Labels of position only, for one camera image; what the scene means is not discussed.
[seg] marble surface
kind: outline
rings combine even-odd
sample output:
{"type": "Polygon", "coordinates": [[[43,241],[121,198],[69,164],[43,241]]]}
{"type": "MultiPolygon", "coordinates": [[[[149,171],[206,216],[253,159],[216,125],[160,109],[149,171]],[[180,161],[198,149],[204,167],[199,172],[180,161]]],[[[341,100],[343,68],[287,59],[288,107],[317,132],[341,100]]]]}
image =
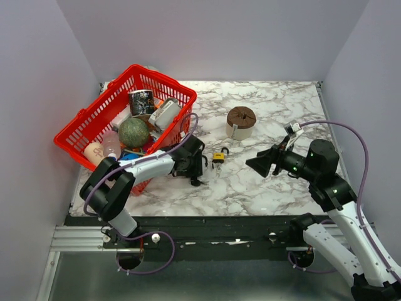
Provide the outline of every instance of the marble surface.
{"type": "MultiPolygon", "coordinates": [[[[198,98],[193,112],[199,115],[195,135],[205,145],[204,154],[228,147],[230,154],[221,174],[204,170],[205,184],[193,187],[185,178],[164,176],[153,179],[141,196],[130,196],[126,208],[133,216],[238,216],[323,214],[308,193],[308,183],[282,172],[264,179],[245,165],[245,160],[282,141],[283,125],[291,120],[325,119],[316,87],[311,82],[187,82],[198,98]],[[253,134],[243,141],[226,135],[226,117],[235,106],[251,108],[258,119],[253,134]]],[[[294,151],[305,155],[313,139],[330,139],[325,125],[310,126],[297,141],[294,151]]],[[[84,216],[78,192],[90,171],[81,168],[73,197],[72,216],[84,216]]]]}

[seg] green ball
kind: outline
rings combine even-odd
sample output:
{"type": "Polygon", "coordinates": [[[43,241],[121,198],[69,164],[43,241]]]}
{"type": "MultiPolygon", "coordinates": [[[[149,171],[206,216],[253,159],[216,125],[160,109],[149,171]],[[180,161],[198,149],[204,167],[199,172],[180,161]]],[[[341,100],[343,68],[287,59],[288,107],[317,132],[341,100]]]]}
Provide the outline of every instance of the green ball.
{"type": "Polygon", "coordinates": [[[118,138],[130,148],[142,147],[149,140],[149,129],[146,123],[138,118],[128,118],[118,129],[118,138]]]}

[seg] white wall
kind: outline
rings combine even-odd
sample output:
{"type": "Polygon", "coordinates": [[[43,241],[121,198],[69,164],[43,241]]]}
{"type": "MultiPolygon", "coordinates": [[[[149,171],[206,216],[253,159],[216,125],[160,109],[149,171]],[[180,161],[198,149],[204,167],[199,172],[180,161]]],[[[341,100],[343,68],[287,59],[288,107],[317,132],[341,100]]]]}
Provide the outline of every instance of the white wall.
{"type": "MultiPolygon", "coordinates": [[[[401,264],[401,1],[371,0],[323,85],[332,120],[360,131],[370,151],[363,199],[380,238],[401,264]]],[[[355,189],[363,171],[357,139],[337,130],[355,189]]]]}
{"type": "Polygon", "coordinates": [[[368,0],[57,0],[99,80],[322,80],[368,0]]]}
{"type": "Polygon", "coordinates": [[[34,300],[77,164],[53,137],[98,92],[55,0],[0,4],[0,299],[34,300]]]}

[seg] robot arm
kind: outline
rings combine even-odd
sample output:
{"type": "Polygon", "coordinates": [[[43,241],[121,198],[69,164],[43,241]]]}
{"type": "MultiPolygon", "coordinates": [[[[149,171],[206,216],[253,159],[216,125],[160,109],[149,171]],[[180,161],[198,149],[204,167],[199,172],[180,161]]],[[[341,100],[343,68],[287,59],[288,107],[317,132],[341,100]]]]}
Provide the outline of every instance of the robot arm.
{"type": "Polygon", "coordinates": [[[341,229],[355,255],[336,242],[311,214],[304,214],[294,221],[293,235],[298,235],[299,240],[314,246],[325,256],[352,286],[355,300],[398,300],[401,298],[401,289],[394,273],[401,275],[401,268],[390,257],[370,224],[362,226],[358,220],[357,196],[336,173],[339,155],[334,145],[330,141],[317,139],[311,143],[306,157],[292,152],[293,143],[301,134],[297,133],[300,127],[296,125],[286,125],[288,136],[282,143],[259,152],[256,158],[247,160],[246,164],[263,177],[268,176],[271,165],[275,164],[273,175],[278,175],[284,169],[293,178],[307,180],[312,198],[341,229]],[[388,258],[391,270],[381,261],[362,227],[367,228],[380,251],[388,258]]]}
{"type": "Polygon", "coordinates": [[[101,184],[88,200],[88,205],[121,235],[136,237],[138,224],[124,209],[132,187],[168,174],[189,177],[191,184],[198,186],[201,183],[197,177],[202,175],[204,147],[201,140],[191,135],[180,147],[164,147],[146,159],[115,161],[105,158],[81,188],[80,196],[86,200],[105,177],[115,180],[112,187],[101,184]]]}

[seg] cardboard roll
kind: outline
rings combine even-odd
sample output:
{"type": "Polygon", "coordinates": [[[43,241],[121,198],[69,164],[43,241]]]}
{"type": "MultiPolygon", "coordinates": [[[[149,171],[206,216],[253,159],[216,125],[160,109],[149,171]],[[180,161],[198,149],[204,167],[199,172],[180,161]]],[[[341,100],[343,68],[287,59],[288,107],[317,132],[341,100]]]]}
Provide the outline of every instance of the cardboard roll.
{"type": "Polygon", "coordinates": [[[236,140],[247,139],[252,135],[255,123],[256,116],[250,108],[235,107],[227,116],[227,136],[236,140]]]}

